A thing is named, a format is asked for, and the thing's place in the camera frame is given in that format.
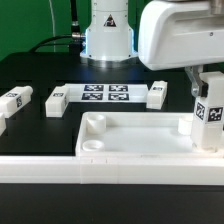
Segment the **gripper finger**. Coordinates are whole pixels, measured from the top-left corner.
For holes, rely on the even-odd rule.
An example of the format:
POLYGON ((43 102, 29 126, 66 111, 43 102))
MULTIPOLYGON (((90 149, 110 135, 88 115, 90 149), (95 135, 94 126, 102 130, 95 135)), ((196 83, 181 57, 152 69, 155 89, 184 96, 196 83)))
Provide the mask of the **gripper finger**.
POLYGON ((188 66, 185 68, 185 72, 192 84, 191 86, 192 95, 195 98, 206 97, 208 93, 208 84, 200 78, 200 75, 203 73, 203 66, 202 65, 188 66))

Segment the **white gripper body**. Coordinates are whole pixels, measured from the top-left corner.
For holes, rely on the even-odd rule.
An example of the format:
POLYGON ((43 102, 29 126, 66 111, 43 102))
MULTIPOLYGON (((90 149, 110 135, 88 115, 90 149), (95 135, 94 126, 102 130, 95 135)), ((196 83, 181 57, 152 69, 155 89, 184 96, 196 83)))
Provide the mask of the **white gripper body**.
POLYGON ((153 0, 141 15, 138 54, 151 70, 224 62, 224 14, 209 0, 153 0))

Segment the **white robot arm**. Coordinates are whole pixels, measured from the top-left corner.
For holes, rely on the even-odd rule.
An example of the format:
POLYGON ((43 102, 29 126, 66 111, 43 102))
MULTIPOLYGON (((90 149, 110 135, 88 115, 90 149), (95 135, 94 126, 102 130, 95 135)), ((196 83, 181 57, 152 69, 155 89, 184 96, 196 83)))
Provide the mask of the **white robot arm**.
POLYGON ((192 94, 203 96, 205 64, 224 62, 224 0, 151 0, 139 33, 128 24, 128 0, 91 0, 81 61, 115 67, 137 57, 151 70, 183 67, 192 94))

